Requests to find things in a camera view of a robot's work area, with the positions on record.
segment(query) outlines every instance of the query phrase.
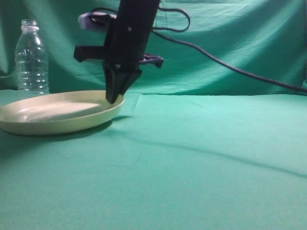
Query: green tablecloth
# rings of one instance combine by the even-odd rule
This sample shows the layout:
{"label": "green tablecloth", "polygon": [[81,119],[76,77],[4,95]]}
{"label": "green tablecloth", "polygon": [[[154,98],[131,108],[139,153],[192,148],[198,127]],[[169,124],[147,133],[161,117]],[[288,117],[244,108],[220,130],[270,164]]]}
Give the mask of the green tablecloth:
{"label": "green tablecloth", "polygon": [[307,229],[306,100],[127,94],[89,130],[0,131],[0,229]]}

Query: plate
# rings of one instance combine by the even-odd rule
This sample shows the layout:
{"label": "plate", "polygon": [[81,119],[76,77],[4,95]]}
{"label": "plate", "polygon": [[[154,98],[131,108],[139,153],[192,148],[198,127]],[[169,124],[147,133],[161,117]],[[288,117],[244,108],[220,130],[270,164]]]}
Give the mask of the plate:
{"label": "plate", "polygon": [[44,136],[91,128],[114,118],[124,102],[114,104],[106,91],[76,91],[38,96],[0,107],[0,128],[13,134]]}

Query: black cable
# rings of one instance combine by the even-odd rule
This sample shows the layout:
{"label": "black cable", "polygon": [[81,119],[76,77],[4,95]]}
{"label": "black cable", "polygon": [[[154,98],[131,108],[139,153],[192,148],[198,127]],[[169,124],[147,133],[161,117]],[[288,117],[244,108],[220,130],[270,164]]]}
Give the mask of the black cable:
{"label": "black cable", "polygon": [[108,7],[97,7],[95,9],[91,10],[91,12],[95,12],[95,11],[110,11],[110,12],[113,12],[113,13],[117,13],[117,11],[115,11],[111,8],[108,8]]}
{"label": "black cable", "polygon": [[[278,80],[273,80],[273,79],[270,79],[270,78],[264,78],[262,76],[259,76],[257,74],[254,74],[254,73],[250,73],[248,71],[245,71],[245,70],[242,70],[242,69],[239,69],[237,67],[234,67],[220,59],[218,59],[217,57],[215,57],[214,55],[210,54],[209,52],[207,52],[206,50],[204,50],[203,48],[201,48],[200,46],[194,44],[194,43],[191,43],[191,42],[186,42],[186,41],[181,41],[181,40],[178,40],[178,39],[173,39],[171,37],[168,37],[168,36],[165,36],[163,34],[160,34],[159,32],[157,31],[154,31],[154,30],[170,30],[170,31],[173,31],[173,32],[184,32],[186,31],[189,26],[190,26],[190,16],[188,15],[187,12],[185,12],[184,10],[181,10],[181,9],[176,9],[176,8],[158,8],[160,9],[161,11],[166,11],[166,12],[180,12],[182,14],[184,14],[186,16],[186,18],[188,19],[188,26],[185,28],[185,29],[182,29],[182,30],[179,30],[179,29],[173,29],[173,28],[168,28],[168,27],[153,27],[152,29],[152,32],[154,34],[156,34],[157,36],[167,40],[167,41],[170,41],[170,42],[175,42],[175,43],[178,43],[178,44],[182,44],[182,45],[186,45],[186,46],[189,46],[189,47],[192,47],[192,48],[195,48],[196,50],[200,51],[202,54],[208,56],[209,58],[211,58],[213,61],[216,61],[217,63],[229,68],[229,69],[232,69],[240,74],[243,74],[243,75],[246,75],[246,76],[249,76],[249,77],[252,77],[254,79],[257,79],[257,80],[260,80],[260,81],[263,81],[263,82],[267,82],[267,83],[271,83],[271,84],[275,84],[275,85],[279,85],[279,86],[282,86],[284,88],[287,88],[287,89],[290,89],[290,90],[295,90],[295,91],[299,91],[299,92],[307,92],[307,89],[304,89],[304,88],[301,88],[301,87],[298,87],[298,86],[294,86],[294,85],[289,85],[289,84],[286,84],[286,83],[283,83],[281,81],[278,81]],[[98,7],[98,8],[95,8],[92,10],[92,12],[94,11],[100,11],[100,10],[106,10],[106,11],[111,11],[111,12],[114,12],[114,13],[117,13],[117,11],[113,10],[113,9],[110,9],[110,8],[107,8],[107,7]]]}
{"label": "black cable", "polygon": [[268,82],[268,83],[271,83],[271,84],[275,84],[275,85],[279,85],[279,86],[282,86],[284,88],[288,88],[288,89],[291,89],[291,90],[296,90],[296,91],[302,91],[302,92],[307,92],[307,89],[304,89],[304,88],[301,88],[301,87],[298,87],[298,86],[294,86],[294,85],[289,85],[289,84],[286,84],[286,83],[283,83],[281,81],[278,81],[278,80],[273,80],[273,79],[269,79],[269,78],[264,78],[262,76],[259,76],[257,74],[254,74],[254,73],[250,73],[250,72],[247,72],[245,70],[242,70],[242,69],[239,69],[237,67],[234,67],[220,59],[218,59],[217,57],[213,56],[212,54],[208,53],[206,50],[202,49],[201,47],[199,47],[198,45],[194,44],[194,43],[191,43],[191,42],[185,42],[185,41],[181,41],[181,40],[177,40],[177,39],[173,39],[173,38],[170,38],[170,37],[167,37],[163,34],[160,34],[158,33],[157,31],[153,31],[154,34],[158,35],[159,37],[163,38],[163,39],[166,39],[168,41],[171,41],[171,42],[175,42],[175,43],[179,43],[179,44],[182,44],[182,45],[186,45],[186,46],[190,46],[190,47],[193,47],[195,49],[197,49],[198,51],[200,51],[201,53],[203,53],[204,55],[208,56],[209,58],[211,58],[212,60],[222,64],[223,66],[226,66],[228,67],[229,69],[232,69],[238,73],[241,73],[241,74],[244,74],[244,75],[247,75],[249,77],[252,77],[252,78],[255,78],[255,79],[258,79],[260,81],[264,81],[264,82]]}
{"label": "black cable", "polygon": [[169,28],[169,27],[153,27],[153,29],[155,29],[155,30],[170,30],[170,31],[173,31],[173,32],[185,32],[186,30],[189,29],[190,23],[191,23],[191,19],[190,19],[190,16],[188,15],[188,13],[185,10],[177,9],[177,8],[161,8],[161,7],[158,7],[158,9],[161,10],[161,11],[166,11],[166,12],[179,12],[179,13],[182,13],[187,18],[188,25],[184,29],[173,29],[173,28]]}

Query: green backdrop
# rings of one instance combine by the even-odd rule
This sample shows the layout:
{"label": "green backdrop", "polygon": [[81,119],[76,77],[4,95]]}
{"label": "green backdrop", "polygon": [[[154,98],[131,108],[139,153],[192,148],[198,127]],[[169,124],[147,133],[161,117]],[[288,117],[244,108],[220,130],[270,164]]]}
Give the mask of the green backdrop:
{"label": "green backdrop", "polygon": [[[102,45],[104,35],[82,31],[77,18],[95,7],[117,9],[117,0],[1,0],[0,89],[16,89],[14,49],[21,19],[36,19],[49,59],[51,92],[104,89],[99,63],[77,62],[75,45]],[[264,77],[301,85],[306,78],[305,0],[165,0],[185,9],[187,32],[164,34],[196,43],[222,60]],[[178,13],[159,12],[155,25],[182,28]],[[148,53],[161,55],[161,69],[142,67],[130,92],[142,94],[251,95],[287,90],[258,82],[214,63],[193,48],[152,34]]]}

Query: plastic water bottle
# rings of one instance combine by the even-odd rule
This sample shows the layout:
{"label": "plastic water bottle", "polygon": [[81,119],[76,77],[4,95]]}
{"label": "plastic water bottle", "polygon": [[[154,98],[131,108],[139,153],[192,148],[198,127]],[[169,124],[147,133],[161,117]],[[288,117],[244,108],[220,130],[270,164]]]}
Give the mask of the plastic water bottle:
{"label": "plastic water bottle", "polygon": [[35,20],[22,20],[22,34],[15,50],[18,90],[49,93],[48,57]]}

